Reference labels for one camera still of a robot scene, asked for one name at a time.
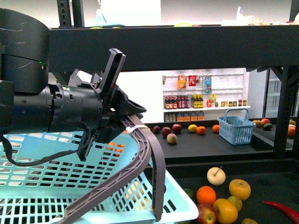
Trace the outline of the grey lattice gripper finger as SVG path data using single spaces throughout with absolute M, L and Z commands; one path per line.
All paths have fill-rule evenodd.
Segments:
M 143 172 L 151 158 L 150 144 L 143 131 L 138 127 L 131 132 L 131 136 L 138 144 L 135 158 L 120 171 L 67 206 L 64 217 L 58 221 L 59 224 L 74 223 Z
M 151 149 L 152 159 L 152 209 L 155 214 L 156 222 L 162 218 L 164 206 L 164 192 L 165 192 L 165 160 L 161 145 L 154 135 L 147 127 L 139 128 Z

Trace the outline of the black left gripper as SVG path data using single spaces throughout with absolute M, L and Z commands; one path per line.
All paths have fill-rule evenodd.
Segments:
M 116 48 L 109 51 L 103 77 L 97 82 L 81 81 L 76 70 L 72 75 L 74 84 L 49 86 L 52 96 L 49 132 L 83 130 L 74 151 L 81 161 L 86 160 L 93 142 L 109 143 L 125 130 L 122 122 L 125 116 L 146 112 L 116 84 L 126 56 Z

